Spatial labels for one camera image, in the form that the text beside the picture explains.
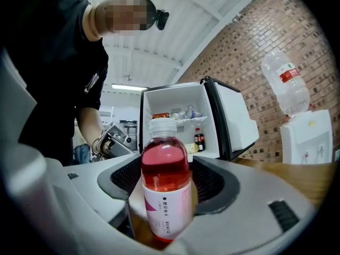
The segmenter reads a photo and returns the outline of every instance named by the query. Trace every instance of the red label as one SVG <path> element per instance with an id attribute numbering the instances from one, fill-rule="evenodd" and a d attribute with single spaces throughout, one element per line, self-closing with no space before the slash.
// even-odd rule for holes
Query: red label
<path id="1" fill-rule="evenodd" d="M 157 113 L 152 115 L 152 119 L 169 118 L 169 113 Z"/>
<path id="2" fill-rule="evenodd" d="M 294 68 L 291 70 L 288 70 L 286 72 L 284 72 L 283 74 L 280 75 L 280 78 L 282 80 L 283 83 L 286 83 L 288 80 L 297 77 L 298 75 L 300 75 L 298 69 Z"/>

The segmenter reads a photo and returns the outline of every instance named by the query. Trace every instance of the brick wall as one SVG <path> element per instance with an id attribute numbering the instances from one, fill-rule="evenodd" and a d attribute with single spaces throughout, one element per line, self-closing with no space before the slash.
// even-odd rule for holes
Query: brick wall
<path id="1" fill-rule="evenodd" d="M 301 0 L 253 0 L 227 25 L 180 78 L 198 81 L 206 75 L 240 89 L 260 138 L 242 157 L 282 161 L 279 127 L 285 120 L 262 74 L 266 52 L 279 48 L 297 65 L 315 109 L 331 115 L 334 150 L 340 146 L 338 71 L 317 20 Z"/>

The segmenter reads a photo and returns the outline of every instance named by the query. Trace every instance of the upside-down water bottle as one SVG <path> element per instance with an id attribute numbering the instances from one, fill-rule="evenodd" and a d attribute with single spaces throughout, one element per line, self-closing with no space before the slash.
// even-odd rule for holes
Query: upside-down water bottle
<path id="1" fill-rule="evenodd" d="M 152 232 L 172 241 L 192 219 L 191 179 L 184 144 L 172 118 L 149 123 L 151 140 L 142 153 L 144 200 Z"/>
<path id="2" fill-rule="evenodd" d="M 285 114 L 295 117 L 308 110 L 309 91 L 287 55 L 274 49 L 265 55 L 261 68 Z"/>

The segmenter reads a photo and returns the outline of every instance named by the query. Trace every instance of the open fridge door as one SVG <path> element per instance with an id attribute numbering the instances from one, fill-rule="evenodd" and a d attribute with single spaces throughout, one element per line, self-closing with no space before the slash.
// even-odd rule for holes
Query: open fridge door
<path id="1" fill-rule="evenodd" d="M 202 79 L 201 84 L 204 84 L 210 101 L 220 158 L 234 159 L 259 138 L 257 124 L 249 118 L 239 90 L 209 76 Z"/>

